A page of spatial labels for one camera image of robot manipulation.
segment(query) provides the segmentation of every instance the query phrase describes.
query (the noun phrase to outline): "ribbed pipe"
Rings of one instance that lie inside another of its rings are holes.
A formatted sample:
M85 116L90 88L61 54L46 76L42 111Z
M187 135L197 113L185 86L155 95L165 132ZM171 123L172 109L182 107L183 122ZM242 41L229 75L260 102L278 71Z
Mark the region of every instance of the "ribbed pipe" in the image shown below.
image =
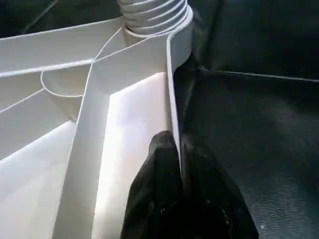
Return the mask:
M186 18L187 0L118 0L126 27L140 35L174 30Z

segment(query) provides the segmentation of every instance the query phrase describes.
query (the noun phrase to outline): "white plastic structure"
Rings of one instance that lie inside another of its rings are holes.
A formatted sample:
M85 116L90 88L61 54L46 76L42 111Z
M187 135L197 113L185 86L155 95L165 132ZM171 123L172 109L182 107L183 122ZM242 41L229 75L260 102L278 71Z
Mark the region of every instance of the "white plastic structure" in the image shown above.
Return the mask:
M186 12L166 34L140 36L120 17L0 39L1 239L120 237L151 138L168 129L179 145Z

